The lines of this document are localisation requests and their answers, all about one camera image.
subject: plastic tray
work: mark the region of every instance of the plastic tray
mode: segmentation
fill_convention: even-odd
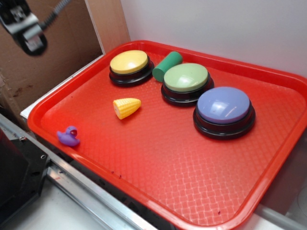
[[[245,136],[209,139],[193,125],[194,107],[175,107],[151,78],[131,87],[109,79],[111,59],[145,51],[155,65],[171,51],[205,66],[215,87],[243,90],[256,110]],[[119,120],[113,100],[142,102]],[[30,113],[32,131],[180,229],[232,229],[253,212],[307,124],[307,79],[149,41],[124,44],[90,65]],[[78,128],[79,146],[56,131]]]

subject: green foam block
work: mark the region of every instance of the green foam block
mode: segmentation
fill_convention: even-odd
[[[163,82],[165,73],[172,67],[182,63],[182,56],[176,51],[170,52],[160,63],[153,69],[153,77]]]

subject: rubber duck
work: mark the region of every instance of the rubber duck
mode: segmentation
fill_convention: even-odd
[[[77,128],[75,126],[69,126],[65,133],[57,132],[59,141],[67,146],[74,147],[80,143],[80,140],[76,138],[78,135]]]

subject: metal frame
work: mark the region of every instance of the metal frame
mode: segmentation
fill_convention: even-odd
[[[48,179],[86,210],[106,230],[157,230],[57,156],[30,134],[0,114],[0,127],[11,133],[9,139],[28,139],[50,157]]]

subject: yellow corn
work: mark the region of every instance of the yellow corn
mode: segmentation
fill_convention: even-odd
[[[136,98],[123,98],[113,101],[117,117],[121,120],[133,114],[141,106],[141,101]]]

